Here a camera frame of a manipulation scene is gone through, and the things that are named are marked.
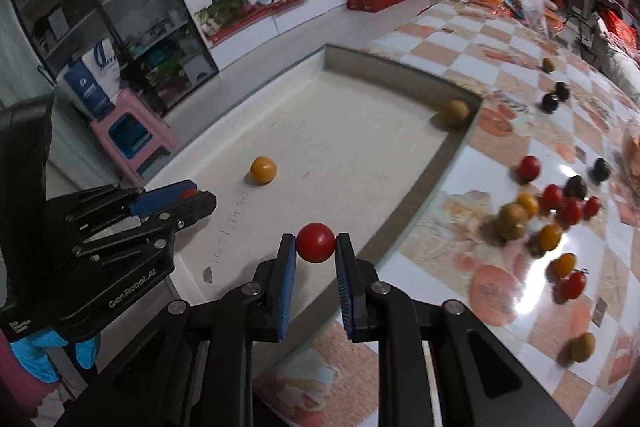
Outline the blue gloved hand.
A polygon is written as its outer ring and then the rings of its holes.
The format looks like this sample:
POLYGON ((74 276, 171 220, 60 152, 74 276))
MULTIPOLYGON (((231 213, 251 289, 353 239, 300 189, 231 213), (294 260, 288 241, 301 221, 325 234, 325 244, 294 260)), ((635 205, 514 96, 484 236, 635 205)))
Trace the blue gloved hand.
POLYGON ((91 377, 96 373, 101 335, 73 343, 62 338, 53 329, 41 329, 20 340, 10 341, 9 346, 29 375, 45 384, 54 384, 61 380, 61 376, 50 353, 53 350, 62 350, 82 378, 91 377))

